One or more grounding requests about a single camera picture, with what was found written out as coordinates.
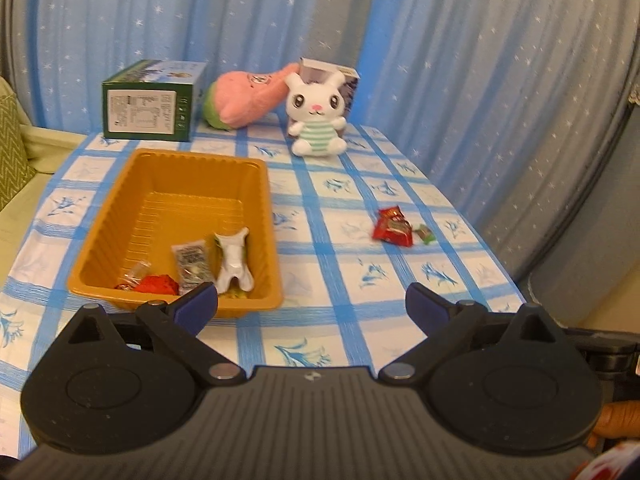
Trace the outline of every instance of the triangular cutout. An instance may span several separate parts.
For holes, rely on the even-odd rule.
[[[540,341],[542,343],[556,342],[556,338],[536,314],[531,314],[524,320],[520,330],[520,338],[526,341]]]
[[[95,319],[93,317],[85,317],[80,322],[71,338],[69,338],[69,343],[87,343],[90,341],[100,341],[101,339],[104,339],[104,337],[102,336]]]

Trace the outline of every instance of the bunny head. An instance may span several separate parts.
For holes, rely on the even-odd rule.
[[[324,83],[306,84],[297,73],[285,78],[289,87],[287,115],[294,121],[310,123],[331,121],[344,113],[344,98],[338,89],[344,83],[344,74],[333,72]]]

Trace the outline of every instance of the bunny ear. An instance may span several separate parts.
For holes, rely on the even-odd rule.
[[[338,89],[344,84],[344,82],[345,82],[344,74],[339,70],[336,70],[327,78],[324,84],[332,86],[335,89]]]
[[[293,89],[296,86],[300,86],[304,84],[304,82],[302,81],[302,78],[295,72],[292,72],[289,75],[287,75],[286,78],[284,78],[284,82],[287,84],[289,89]]]

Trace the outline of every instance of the orange tray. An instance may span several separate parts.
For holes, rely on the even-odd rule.
[[[253,158],[136,150],[95,218],[69,275],[69,290],[130,309],[149,300],[171,303],[178,296],[113,287],[140,260],[151,263],[152,274],[178,281],[171,246],[203,238],[217,276],[222,252],[212,243],[213,233],[233,235],[244,226],[254,290],[246,298],[221,295],[217,317],[269,310],[282,302],[267,165]]]

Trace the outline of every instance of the green couch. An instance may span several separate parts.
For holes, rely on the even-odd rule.
[[[0,78],[0,96],[11,93],[11,87]],[[18,116],[29,164],[37,174],[0,211],[0,286],[6,281],[22,239],[36,213],[38,200],[51,175],[85,139],[85,136],[79,134],[32,126],[19,104]]]

